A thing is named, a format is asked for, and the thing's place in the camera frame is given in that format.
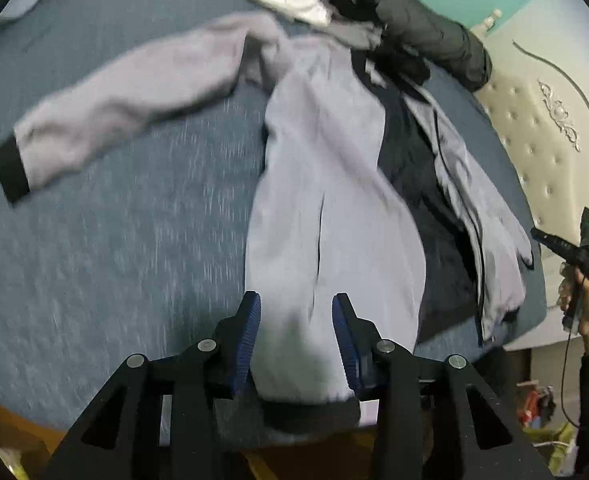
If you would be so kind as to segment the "person's right hand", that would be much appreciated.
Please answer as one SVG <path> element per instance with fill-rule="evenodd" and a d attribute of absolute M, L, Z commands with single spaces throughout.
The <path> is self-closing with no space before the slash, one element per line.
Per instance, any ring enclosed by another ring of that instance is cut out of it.
<path fill-rule="evenodd" d="M 563 263 L 560 268 L 563 281 L 558 287 L 558 307 L 567 313 L 575 311 L 577 332 L 583 340 L 584 353 L 589 356 L 589 280 L 576 266 Z"/>

